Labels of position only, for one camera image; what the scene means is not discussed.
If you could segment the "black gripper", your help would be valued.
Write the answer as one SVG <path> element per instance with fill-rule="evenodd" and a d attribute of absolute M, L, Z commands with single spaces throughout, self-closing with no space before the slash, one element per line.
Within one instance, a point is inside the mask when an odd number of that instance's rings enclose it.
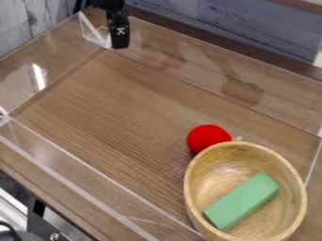
<path fill-rule="evenodd" d="M 123 49 L 130 46 L 130 20 L 128 13 L 122 10 L 126 0 L 91 0 L 95 8 L 102 8 L 107 13 L 107 24 L 111 35 L 112 47 Z"/>

